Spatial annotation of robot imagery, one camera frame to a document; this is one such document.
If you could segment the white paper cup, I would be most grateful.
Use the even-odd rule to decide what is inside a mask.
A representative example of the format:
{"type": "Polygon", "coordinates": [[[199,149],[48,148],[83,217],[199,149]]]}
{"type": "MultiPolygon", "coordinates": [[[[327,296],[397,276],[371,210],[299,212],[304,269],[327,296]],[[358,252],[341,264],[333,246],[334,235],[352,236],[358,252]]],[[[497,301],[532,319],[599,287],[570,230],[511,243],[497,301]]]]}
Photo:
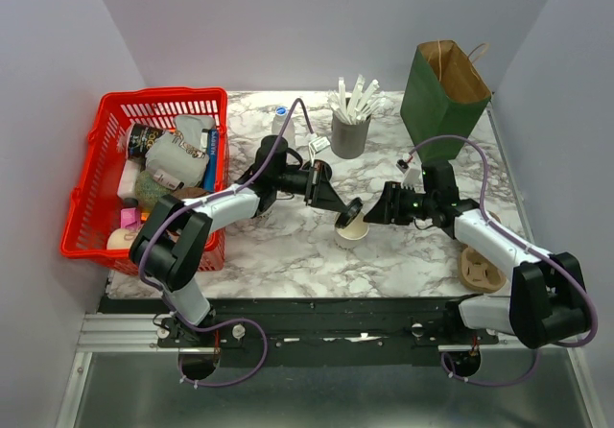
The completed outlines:
{"type": "Polygon", "coordinates": [[[347,227],[335,229],[335,243],[342,249],[352,249],[366,238],[368,232],[369,224],[364,221],[364,216],[360,214],[347,227]]]}

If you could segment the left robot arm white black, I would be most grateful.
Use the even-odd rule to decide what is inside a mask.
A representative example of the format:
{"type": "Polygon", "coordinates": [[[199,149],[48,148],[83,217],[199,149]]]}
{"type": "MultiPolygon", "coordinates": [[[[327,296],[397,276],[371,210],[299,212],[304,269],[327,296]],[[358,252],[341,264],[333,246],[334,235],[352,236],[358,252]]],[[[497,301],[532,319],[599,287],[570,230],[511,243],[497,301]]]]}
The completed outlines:
{"type": "Polygon", "coordinates": [[[261,215],[279,193],[301,196],[308,206],[336,213],[337,228],[349,226],[362,211],[361,199],[344,202],[335,191],[326,162],[290,165],[290,155],[301,159],[285,138],[264,137],[253,164],[232,185],[199,199],[164,196],[135,237],[130,261],[182,319],[179,334],[189,345],[205,345],[212,337],[213,324],[206,317],[211,306],[195,280],[212,233],[261,215]]]}

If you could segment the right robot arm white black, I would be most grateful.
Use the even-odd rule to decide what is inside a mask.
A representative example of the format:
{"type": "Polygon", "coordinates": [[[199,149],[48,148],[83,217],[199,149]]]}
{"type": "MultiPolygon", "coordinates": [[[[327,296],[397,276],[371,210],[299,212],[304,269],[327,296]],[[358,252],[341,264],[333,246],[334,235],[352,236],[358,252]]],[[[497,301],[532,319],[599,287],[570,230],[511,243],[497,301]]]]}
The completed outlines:
{"type": "Polygon", "coordinates": [[[568,252],[553,254],[487,220],[479,204],[463,199],[447,161],[421,167],[422,192],[386,182],[366,222],[408,226],[429,220],[449,237],[475,250],[511,283],[501,296],[470,296],[456,302],[441,320],[443,336],[460,344],[476,329],[515,336],[536,349],[589,331],[591,317],[578,260],[568,252]]]}

